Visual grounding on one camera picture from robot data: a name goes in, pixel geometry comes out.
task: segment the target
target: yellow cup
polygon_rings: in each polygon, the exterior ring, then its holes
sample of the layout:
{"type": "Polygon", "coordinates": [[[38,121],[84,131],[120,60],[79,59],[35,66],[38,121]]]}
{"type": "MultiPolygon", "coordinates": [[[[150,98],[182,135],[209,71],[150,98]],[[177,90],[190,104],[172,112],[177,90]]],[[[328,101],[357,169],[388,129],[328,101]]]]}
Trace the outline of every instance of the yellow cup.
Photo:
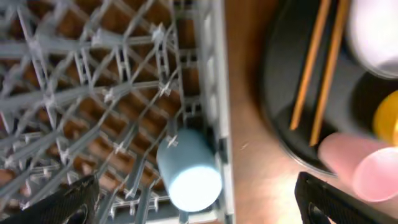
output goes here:
{"type": "Polygon", "coordinates": [[[379,139],[398,146],[398,91],[380,103],[373,117],[373,131],[379,139]]]}

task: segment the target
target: gray plastic dish rack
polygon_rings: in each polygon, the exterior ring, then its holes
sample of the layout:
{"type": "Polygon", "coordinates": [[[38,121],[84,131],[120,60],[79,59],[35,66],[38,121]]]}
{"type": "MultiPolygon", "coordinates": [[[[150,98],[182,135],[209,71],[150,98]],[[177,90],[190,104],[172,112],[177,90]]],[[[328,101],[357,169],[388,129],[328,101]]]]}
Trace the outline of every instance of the gray plastic dish rack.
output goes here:
{"type": "Polygon", "coordinates": [[[78,180],[84,174],[74,163],[76,158],[85,157],[96,161],[92,173],[99,179],[110,174],[118,180],[111,190],[101,188],[98,223],[234,223],[223,0],[146,0],[138,9],[123,0],[99,1],[89,12],[74,0],[0,1],[0,166],[1,175],[11,176],[2,180],[0,187],[1,219],[13,214],[15,209],[9,207],[24,209],[63,184],[78,180]],[[46,3],[51,10],[35,12],[31,6],[36,2],[46,3]],[[147,20],[146,13],[155,3],[167,9],[169,22],[147,20]],[[122,33],[102,26],[110,7],[130,17],[122,33]],[[80,36],[75,38],[57,31],[70,12],[84,21],[80,36]],[[178,46],[177,21],[181,19],[192,21],[192,49],[178,46]],[[21,28],[19,37],[12,35],[16,23],[21,28]],[[138,29],[147,35],[133,35],[138,29]],[[145,57],[134,51],[134,46],[141,45],[152,47],[145,57]],[[106,54],[98,59],[91,54],[95,49],[103,49],[106,54]],[[117,72],[108,69],[112,61],[117,72]],[[68,76],[71,65],[77,70],[77,78],[68,76]],[[34,82],[25,75],[28,68],[34,71],[34,82]],[[198,95],[184,94],[182,70],[187,68],[197,69],[198,95]],[[139,80],[143,71],[153,79],[139,80]],[[111,82],[100,84],[104,78],[111,82]],[[155,90],[156,94],[147,99],[140,95],[141,90],[155,90]],[[156,104],[172,92],[179,96],[180,108],[174,114],[156,104]],[[131,94],[145,105],[136,119],[118,108],[121,99],[131,94]],[[80,111],[87,99],[101,108],[97,119],[80,111]],[[156,136],[142,125],[149,111],[167,120],[156,136]],[[126,123],[117,134],[104,128],[110,117],[126,123]],[[221,195],[211,207],[185,213],[170,203],[165,190],[152,188],[161,177],[157,164],[148,157],[161,139],[173,139],[178,125],[189,127],[196,117],[202,118],[204,132],[210,133],[224,182],[221,195]],[[81,124],[84,131],[73,138],[66,136],[69,122],[81,124]],[[131,144],[138,134],[151,142],[141,152],[131,144]],[[98,139],[111,149],[105,157],[88,149],[87,145],[98,139]],[[58,157],[48,153],[50,148],[58,157]],[[134,160],[129,172],[110,162],[118,154],[134,160]],[[142,182],[144,170],[152,174],[149,183],[142,182]]]}

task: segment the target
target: pink cup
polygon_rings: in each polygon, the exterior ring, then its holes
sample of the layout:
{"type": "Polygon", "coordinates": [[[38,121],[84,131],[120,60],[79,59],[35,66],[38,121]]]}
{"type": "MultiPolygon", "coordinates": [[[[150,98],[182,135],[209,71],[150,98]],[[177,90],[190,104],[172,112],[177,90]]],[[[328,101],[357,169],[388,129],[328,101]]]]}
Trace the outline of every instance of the pink cup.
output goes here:
{"type": "Polygon", "coordinates": [[[331,134],[319,147],[319,158],[368,202],[398,195],[398,148],[349,134],[331,134]]]}

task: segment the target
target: plastic cup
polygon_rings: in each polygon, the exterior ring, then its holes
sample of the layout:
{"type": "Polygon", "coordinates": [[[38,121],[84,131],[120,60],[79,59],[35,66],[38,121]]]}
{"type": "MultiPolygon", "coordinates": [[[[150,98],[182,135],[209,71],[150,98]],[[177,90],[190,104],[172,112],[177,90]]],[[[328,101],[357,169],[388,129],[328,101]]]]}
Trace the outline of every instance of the plastic cup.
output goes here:
{"type": "Polygon", "coordinates": [[[398,14],[396,0],[353,0],[348,40],[359,62],[373,74],[398,78],[398,14]]]}
{"type": "Polygon", "coordinates": [[[379,139],[398,146],[398,91],[380,103],[373,117],[373,131],[379,139]]]}
{"type": "Polygon", "coordinates": [[[156,159],[170,200],[177,208],[197,212],[218,198],[221,174],[209,145],[198,131],[181,129],[174,142],[164,139],[156,159]]]}
{"type": "Polygon", "coordinates": [[[321,161],[368,202],[398,195],[398,148],[350,134],[331,134],[322,141],[321,161]]]}

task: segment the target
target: light blue cup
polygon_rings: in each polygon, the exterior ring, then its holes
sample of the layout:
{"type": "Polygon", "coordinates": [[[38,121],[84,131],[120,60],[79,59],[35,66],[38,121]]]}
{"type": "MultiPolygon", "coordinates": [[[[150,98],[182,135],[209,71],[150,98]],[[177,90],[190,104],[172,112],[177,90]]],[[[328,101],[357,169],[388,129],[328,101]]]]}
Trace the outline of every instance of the light blue cup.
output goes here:
{"type": "Polygon", "coordinates": [[[172,203],[186,212],[209,207],[222,189],[221,174],[204,136],[180,129],[175,141],[164,139],[157,163],[172,203]]]}

